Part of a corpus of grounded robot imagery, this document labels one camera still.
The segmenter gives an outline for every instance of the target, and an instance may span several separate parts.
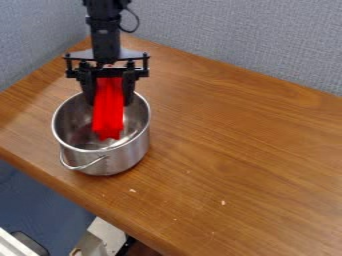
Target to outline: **metal pot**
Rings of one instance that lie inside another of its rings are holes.
[[[120,139],[100,141],[90,130],[92,107],[82,93],[72,96],[52,117],[52,133],[60,144],[62,166],[89,175],[112,175],[128,170],[148,150],[149,117],[148,103],[134,93],[132,104],[124,108]]]

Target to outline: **wood grain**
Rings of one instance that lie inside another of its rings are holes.
[[[108,178],[58,164],[50,117],[78,91],[60,58],[0,94],[0,156],[162,255],[340,255],[340,98],[122,41],[152,55],[140,164]]]

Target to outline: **red object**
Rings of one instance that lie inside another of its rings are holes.
[[[98,139],[120,139],[122,130],[122,79],[97,78],[92,114],[92,131]]]

